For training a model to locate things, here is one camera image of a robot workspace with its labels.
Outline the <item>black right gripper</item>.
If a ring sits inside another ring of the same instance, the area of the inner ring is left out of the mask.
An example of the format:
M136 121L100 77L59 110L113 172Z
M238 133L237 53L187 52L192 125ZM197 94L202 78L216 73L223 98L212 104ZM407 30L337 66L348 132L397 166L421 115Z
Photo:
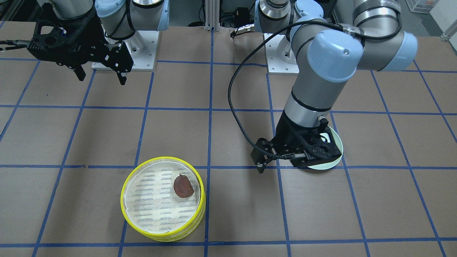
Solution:
M42 15L36 21L27 49L38 60L70 66L79 81L86 78L82 65L97 62L115 71L119 83L124 86L127 73L134 65L124 41L108 44L97 15L70 20L49 19Z

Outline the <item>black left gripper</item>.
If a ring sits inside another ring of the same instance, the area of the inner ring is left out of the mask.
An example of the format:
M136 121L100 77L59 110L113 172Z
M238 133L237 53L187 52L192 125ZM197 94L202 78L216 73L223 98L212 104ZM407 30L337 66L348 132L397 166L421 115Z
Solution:
M281 114L276 126L273 140L259 138L250 156L259 174L263 174L266 166L278 159L275 155L290 156L294 167L308 167L323 159L319 145L323 143L320 133L325 132L329 125L325 116L317 119L316 127L302 127L293 122L285 112Z

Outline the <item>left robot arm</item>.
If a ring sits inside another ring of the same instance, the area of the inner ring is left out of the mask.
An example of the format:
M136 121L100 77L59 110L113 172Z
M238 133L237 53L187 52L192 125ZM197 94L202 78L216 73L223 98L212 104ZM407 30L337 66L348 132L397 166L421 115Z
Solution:
M418 39L402 29L395 0L354 0L351 24L325 20L314 0L258 0L255 28L285 35L298 76L273 139L260 138L251 157L262 173L277 159L294 167L326 170L344 148L327 115L357 68L402 71L416 57Z

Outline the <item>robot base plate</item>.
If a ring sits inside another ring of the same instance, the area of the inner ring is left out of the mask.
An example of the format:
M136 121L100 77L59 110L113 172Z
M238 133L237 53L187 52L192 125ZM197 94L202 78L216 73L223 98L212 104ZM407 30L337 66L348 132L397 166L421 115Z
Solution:
M153 71L156 64L160 31L139 30L124 40L133 60L132 71Z
M265 45L268 74L297 75L299 68L285 35L276 35Z

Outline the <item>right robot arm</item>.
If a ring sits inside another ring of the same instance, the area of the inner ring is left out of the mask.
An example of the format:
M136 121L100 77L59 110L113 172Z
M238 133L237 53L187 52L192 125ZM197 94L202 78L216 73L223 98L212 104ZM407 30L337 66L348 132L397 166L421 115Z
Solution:
M41 61L66 66L80 81L82 65L96 62L124 85L141 50L140 31L165 31L168 0L39 0L43 14L27 50Z

